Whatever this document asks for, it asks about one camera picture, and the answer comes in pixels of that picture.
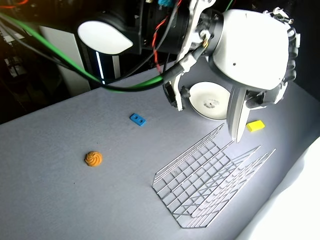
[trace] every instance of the dark background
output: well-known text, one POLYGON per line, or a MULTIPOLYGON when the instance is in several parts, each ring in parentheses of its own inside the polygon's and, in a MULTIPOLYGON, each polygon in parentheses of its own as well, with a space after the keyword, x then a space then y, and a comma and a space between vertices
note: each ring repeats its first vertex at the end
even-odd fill
MULTIPOLYGON (((284 7, 287 2, 283 0, 235 0, 231 8, 262 12, 264 10, 271 11, 278 6, 284 7)), ((228 3, 228 0, 217 0, 213 6, 218 11, 223 12, 228 3)), ((291 17, 294 18, 293 26, 296 31, 301 33, 301 45, 296 59, 297 78, 295 82, 320 101, 320 80, 318 76, 320 20, 318 9, 320 9, 319 1, 298 0, 297 7, 292 12, 291 17)), ((24 49, 16 42, 12 43, 14 48, 8 48, 2 37, 0 39, 0 124, 70 97, 62 77, 53 63, 24 49), (21 77, 19 81, 11 79, 8 74, 5 74, 6 66, 3 63, 8 55, 20 56, 28 70, 28 74, 21 77)), ((135 66, 149 53, 149 51, 144 50, 142 55, 120 56, 121 74, 135 66)), ((166 57, 167 54, 159 53, 159 63, 163 64, 166 57)), ((172 55, 170 60, 174 61, 175 57, 175 55, 172 55)), ((104 64, 110 65, 110 61, 105 60, 104 64)), ((151 59, 138 72, 154 67, 153 59, 151 59)))

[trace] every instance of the wire rack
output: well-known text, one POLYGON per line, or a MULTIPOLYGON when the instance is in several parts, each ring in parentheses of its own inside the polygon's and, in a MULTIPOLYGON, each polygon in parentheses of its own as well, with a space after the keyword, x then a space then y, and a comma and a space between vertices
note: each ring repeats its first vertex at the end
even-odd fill
POLYGON ((214 139, 221 124, 154 176, 152 187, 182 228, 205 228, 273 154, 248 159, 261 147, 230 159, 214 139))

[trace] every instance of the red wire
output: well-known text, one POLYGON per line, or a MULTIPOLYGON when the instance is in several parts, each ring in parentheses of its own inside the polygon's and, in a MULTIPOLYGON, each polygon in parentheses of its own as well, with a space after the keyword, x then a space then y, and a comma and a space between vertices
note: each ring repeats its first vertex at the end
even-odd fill
POLYGON ((154 31, 154 34, 153 34, 153 39, 152 39, 152 48, 153 48, 153 54, 154 54, 154 63, 155 63, 155 66, 156 66, 156 69, 158 70, 158 72, 161 74, 162 73, 162 70, 161 70, 161 67, 158 63, 158 52, 156 50, 156 38, 157 38, 157 32, 159 30, 159 28, 167 21, 167 18, 168 16, 165 17, 165 19, 163 19, 156 27, 155 27, 155 31, 154 31))
POLYGON ((0 9, 14 9, 17 7, 17 5, 23 5, 27 2, 29 2, 29 0, 22 0, 21 2, 18 2, 16 5, 0 6, 0 9))

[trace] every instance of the yellow block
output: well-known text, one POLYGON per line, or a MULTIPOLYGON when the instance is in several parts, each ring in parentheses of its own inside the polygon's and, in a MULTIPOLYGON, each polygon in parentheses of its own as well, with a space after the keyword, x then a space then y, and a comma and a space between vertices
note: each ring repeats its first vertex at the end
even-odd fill
POLYGON ((255 132, 260 129, 263 129, 265 127, 265 124, 261 120, 258 120, 248 123, 246 127, 250 132, 255 132))

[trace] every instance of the white plate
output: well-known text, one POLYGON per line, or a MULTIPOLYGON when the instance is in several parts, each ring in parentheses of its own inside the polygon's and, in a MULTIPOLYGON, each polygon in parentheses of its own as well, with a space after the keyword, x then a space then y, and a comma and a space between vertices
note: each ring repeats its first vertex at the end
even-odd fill
POLYGON ((190 88, 190 103, 201 116, 211 120, 227 118, 230 92, 213 82, 199 82, 190 88))

